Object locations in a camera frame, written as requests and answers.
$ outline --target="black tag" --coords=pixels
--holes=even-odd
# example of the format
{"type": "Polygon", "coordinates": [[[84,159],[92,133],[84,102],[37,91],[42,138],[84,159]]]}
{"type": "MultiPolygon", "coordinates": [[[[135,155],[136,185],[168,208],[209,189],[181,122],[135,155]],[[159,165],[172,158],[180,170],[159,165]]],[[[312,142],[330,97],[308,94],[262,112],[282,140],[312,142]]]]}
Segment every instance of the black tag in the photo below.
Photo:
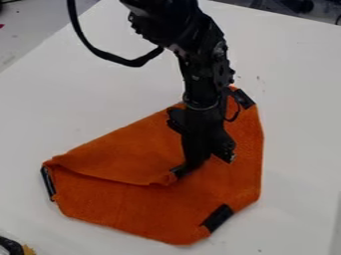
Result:
{"type": "Polygon", "coordinates": [[[255,102],[241,89],[233,92],[233,96],[245,110],[249,109],[255,104],[255,102]]]}
{"type": "Polygon", "coordinates": [[[213,211],[202,223],[209,232],[213,232],[217,229],[223,222],[225,222],[230,216],[233,215],[232,209],[226,205],[220,205],[215,211],[213,211]]]}

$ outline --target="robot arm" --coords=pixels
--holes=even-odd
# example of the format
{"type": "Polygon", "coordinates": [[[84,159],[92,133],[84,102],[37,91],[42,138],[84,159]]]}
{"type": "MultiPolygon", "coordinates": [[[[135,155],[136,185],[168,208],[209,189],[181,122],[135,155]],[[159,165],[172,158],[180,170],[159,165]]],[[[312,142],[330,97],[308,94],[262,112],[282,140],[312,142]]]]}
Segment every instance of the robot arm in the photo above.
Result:
{"type": "Polygon", "coordinates": [[[75,0],[67,0],[72,24],[85,46],[100,58],[140,67],[164,48],[178,58],[184,79],[185,109],[169,110],[169,126],[181,134],[184,164],[171,171],[182,177],[200,167],[214,153],[227,163],[234,160],[235,142],[224,129],[229,67],[223,33],[198,8],[197,0],[120,0],[131,13],[129,21],[138,34],[158,47],[135,60],[103,52],[85,38],[77,18],[75,0]]]}

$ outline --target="orange cloth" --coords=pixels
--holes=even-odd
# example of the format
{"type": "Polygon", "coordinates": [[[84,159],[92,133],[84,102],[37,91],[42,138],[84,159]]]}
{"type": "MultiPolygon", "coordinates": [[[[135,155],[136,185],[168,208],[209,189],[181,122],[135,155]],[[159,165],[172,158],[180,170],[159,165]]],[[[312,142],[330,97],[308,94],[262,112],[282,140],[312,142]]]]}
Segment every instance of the orange cloth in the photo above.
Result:
{"type": "MultiPolygon", "coordinates": [[[[236,111],[229,100],[228,115],[236,111]]],[[[202,222],[222,204],[234,212],[260,194],[263,133],[256,105],[225,128],[236,141],[232,164],[212,156],[181,180],[180,134],[161,111],[44,163],[54,200],[69,216],[171,244],[191,244],[210,232],[202,222]]]]}

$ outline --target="orange fabric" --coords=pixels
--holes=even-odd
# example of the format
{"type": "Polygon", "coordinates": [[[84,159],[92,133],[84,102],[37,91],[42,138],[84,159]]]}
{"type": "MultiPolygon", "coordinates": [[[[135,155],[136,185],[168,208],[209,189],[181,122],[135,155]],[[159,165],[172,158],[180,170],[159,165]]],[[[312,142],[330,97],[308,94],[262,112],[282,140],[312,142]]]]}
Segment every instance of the orange fabric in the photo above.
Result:
{"type": "MultiPolygon", "coordinates": [[[[236,110],[229,100],[228,112],[236,110]]],[[[232,164],[212,156],[176,181],[183,162],[180,135],[161,111],[46,161],[55,201],[70,217],[171,244],[191,244],[210,233],[200,226],[221,204],[234,212],[260,194],[263,134],[256,106],[225,123],[236,141],[232,164]]]]}

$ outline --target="folded cloth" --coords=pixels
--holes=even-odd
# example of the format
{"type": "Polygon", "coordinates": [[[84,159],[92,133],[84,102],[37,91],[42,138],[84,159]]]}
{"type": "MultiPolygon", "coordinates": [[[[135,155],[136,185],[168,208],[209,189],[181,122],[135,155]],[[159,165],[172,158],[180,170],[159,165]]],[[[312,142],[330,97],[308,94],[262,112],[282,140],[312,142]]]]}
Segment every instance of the folded cloth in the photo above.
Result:
{"type": "MultiPolygon", "coordinates": [[[[237,103],[228,101],[228,115],[237,103]]],[[[53,200],[69,216],[171,244],[207,237],[260,194],[263,133],[256,105],[225,122],[236,142],[232,164],[213,155],[177,180],[180,135],[161,111],[43,163],[53,200]]]]}

